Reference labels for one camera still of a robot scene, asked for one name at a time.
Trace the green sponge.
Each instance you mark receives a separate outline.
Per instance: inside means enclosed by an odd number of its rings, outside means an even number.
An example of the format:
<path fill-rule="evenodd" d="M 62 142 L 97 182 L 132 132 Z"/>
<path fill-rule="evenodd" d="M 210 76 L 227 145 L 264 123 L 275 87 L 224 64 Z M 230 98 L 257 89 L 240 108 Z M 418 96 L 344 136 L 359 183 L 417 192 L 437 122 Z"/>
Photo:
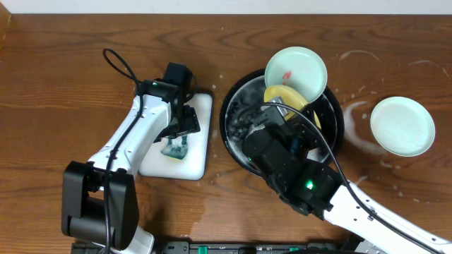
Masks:
<path fill-rule="evenodd" d="M 182 160 L 188 152 L 187 136 L 169 138 L 167 145 L 160 152 L 167 157 Z"/>

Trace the round black tray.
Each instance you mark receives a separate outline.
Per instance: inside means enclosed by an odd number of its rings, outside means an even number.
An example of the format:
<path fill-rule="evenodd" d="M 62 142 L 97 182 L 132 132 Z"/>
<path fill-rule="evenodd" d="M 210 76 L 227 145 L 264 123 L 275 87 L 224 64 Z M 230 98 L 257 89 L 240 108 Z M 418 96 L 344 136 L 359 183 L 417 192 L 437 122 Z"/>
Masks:
<path fill-rule="evenodd" d="M 257 115 L 257 111 L 252 109 L 244 115 L 240 113 L 263 101 L 266 89 L 264 73 L 263 68 L 258 69 L 237 81 L 227 93 L 220 110 L 220 134 L 227 151 L 241 167 L 258 177 L 261 176 L 261 170 L 242 152 L 242 141 L 249 132 L 251 119 Z M 326 87 L 311 105 L 319 118 L 323 136 L 332 152 L 338 154 L 345 137 L 344 117 L 339 101 L 331 89 Z"/>

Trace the black rectangular foam tray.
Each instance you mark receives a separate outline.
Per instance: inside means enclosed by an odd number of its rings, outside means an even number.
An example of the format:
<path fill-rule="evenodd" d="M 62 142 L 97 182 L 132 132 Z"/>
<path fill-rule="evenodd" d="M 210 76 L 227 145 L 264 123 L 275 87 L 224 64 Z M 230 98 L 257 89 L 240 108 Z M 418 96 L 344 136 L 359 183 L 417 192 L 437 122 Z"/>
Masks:
<path fill-rule="evenodd" d="M 194 107 L 201 127 L 197 133 L 188 134 L 188 152 L 182 160 L 163 155 L 160 151 L 167 145 L 169 138 L 154 143 L 142 161 L 138 172 L 143 176 L 197 181 L 206 170 L 208 139 L 213 112 L 213 96 L 197 93 L 188 102 Z"/>

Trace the yellow plate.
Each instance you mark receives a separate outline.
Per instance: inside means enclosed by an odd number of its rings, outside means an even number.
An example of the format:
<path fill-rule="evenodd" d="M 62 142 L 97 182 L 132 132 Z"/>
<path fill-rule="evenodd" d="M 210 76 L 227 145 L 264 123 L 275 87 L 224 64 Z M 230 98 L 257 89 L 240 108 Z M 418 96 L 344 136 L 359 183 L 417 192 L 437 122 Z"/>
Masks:
<path fill-rule="evenodd" d="M 296 90 L 286 85 L 273 85 L 267 87 L 264 92 L 263 101 L 285 104 L 298 111 L 301 111 L 309 104 Z"/>

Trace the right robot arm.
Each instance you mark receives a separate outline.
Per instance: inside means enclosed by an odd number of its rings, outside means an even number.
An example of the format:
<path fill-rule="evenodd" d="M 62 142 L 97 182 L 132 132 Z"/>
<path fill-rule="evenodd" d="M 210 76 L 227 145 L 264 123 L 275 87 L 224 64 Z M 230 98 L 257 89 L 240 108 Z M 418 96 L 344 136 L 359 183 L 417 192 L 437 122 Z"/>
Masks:
<path fill-rule="evenodd" d="M 450 253 L 451 242 L 377 203 L 344 173 L 289 150 L 287 125 L 252 125 L 242 152 L 296 212 L 313 214 L 367 240 L 385 253 Z"/>

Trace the light green plate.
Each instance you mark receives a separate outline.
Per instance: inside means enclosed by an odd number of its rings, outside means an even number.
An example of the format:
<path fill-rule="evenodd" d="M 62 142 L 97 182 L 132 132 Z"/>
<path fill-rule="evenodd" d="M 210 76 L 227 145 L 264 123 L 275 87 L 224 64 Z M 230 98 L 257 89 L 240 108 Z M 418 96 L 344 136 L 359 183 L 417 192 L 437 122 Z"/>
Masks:
<path fill-rule="evenodd" d="M 430 113 L 407 97 L 388 97 L 372 110 L 371 132 L 385 150 L 401 156 L 415 157 L 434 143 L 436 128 Z"/>
<path fill-rule="evenodd" d="M 316 52 L 306 47 L 288 47 L 271 57 L 264 80 L 267 87 L 286 85 L 308 102 L 314 102 L 326 88 L 328 71 Z"/>

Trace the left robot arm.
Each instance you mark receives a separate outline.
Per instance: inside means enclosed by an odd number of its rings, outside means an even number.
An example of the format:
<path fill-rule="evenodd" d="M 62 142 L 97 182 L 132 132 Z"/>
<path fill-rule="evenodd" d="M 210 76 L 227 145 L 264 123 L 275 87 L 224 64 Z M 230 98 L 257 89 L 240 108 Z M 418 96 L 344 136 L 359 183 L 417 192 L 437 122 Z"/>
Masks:
<path fill-rule="evenodd" d="M 64 170 L 61 231 L 95 243 L 103 253 L 151 253 L 154 236 L 139 224 L 135 177 L 151 145 L 200 130 L 186 104 L 191 82 L 137 83 L 131 109 L 108 142 L 87 162 Z"/>

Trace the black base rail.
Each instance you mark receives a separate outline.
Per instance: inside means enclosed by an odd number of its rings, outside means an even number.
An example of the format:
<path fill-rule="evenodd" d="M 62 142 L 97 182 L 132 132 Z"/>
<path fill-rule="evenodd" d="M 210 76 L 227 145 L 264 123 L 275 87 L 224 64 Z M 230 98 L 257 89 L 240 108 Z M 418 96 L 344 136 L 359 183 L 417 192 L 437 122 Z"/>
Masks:
<path fill-rule="evenodd" d="M 115 250 L 110 253 L 150 254 L 277 254 L 277 253 L 370 253 L 362 247 L 340 247 L 334 243 L 189 243 L 168 241 L 156 243 L 150 249 Z"/>

